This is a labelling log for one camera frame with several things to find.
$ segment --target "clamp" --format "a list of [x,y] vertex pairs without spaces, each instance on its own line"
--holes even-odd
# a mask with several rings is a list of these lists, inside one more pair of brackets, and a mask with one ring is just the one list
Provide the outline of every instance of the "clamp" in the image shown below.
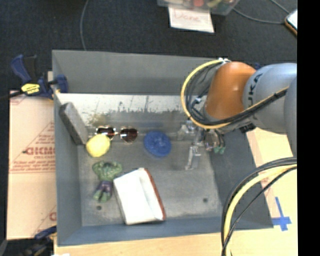
[[43,76],[36,78],[35,60],[37,56],[24,58],[22,54],[16,56],[10,63],[10,66],[18,77],[22,80],[20,94],[27,96],[39,96],[53,100],[54,91],[51,85],[57,85],[61,93],[67,93],[69,90],[67,78],[63,74],[58,74],[53,81],[47,81]]
[[52,243],[51,235],[57,232],[57,226],[49,227],[34,236],[37,241],[34,245],[20,252],[17,256],[39,256]]

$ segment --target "blue ball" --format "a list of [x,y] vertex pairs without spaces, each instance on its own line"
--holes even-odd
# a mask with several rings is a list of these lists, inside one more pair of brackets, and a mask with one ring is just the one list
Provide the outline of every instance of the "blue ball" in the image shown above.
[[165,157],[171,151],[171,142],[169,137],[161,131],[150,131],[144,139],[145,149],[156,157]]

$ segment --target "blue tape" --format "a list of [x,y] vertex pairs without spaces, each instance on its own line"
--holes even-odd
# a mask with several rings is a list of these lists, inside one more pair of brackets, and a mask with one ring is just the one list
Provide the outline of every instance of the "blue tape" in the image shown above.
[[278,209],[280,212],[280,217],[271,218],[272,224],[274,226],[280,225],[281,231],[287,231],[288,230],[287,225],[291,224],[292,222],[289,217],[284,216],[284,213],[283,213],[281,206],[280,206],[279,198],[277,196],[275,197],[275,202],[276,202],[276,205],[278,206]]

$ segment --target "paper note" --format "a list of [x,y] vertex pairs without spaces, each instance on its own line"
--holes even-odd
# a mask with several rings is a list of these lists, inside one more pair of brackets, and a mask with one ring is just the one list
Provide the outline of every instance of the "paper note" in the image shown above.
[[194,11],[168,7],[170,25],[176,29],[214,33],[211,15],[208,11]]

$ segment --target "hulk figurine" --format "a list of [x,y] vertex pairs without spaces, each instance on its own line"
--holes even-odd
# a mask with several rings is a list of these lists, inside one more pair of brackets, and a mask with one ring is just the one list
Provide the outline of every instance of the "hulk figurine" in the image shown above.
[[122,172],[122,165],[116,161],[100,161],[92,166],[92,170],[100,181],[100,184],[93,195],[93,199],[104,203],[112,196],[113,180]]

